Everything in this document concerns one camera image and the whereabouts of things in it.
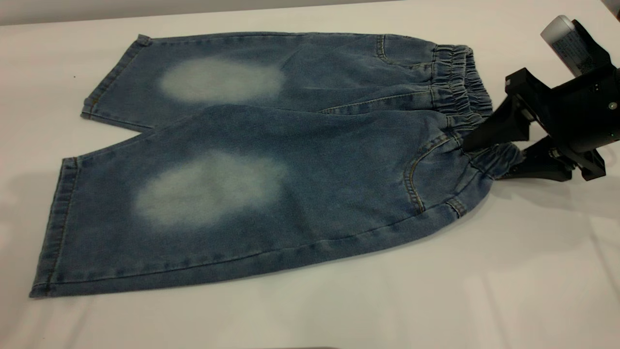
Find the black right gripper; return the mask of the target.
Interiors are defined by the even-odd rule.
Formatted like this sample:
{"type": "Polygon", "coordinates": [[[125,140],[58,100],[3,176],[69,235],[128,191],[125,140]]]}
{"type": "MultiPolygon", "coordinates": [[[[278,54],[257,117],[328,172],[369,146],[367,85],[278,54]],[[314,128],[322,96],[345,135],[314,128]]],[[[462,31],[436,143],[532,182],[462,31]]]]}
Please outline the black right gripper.
{"type": "Polygon", "coordinates": [[[529,140],[531,122],[547,135],[524,150],[522,161],[500,180],[565,182],[575,169],[584,180],[606,175],[598,148],[619,140],[619,69],[609,65],[549,88],[527,69],[506,79],[507,97],[463,139],[465,152],[529,140]]]}

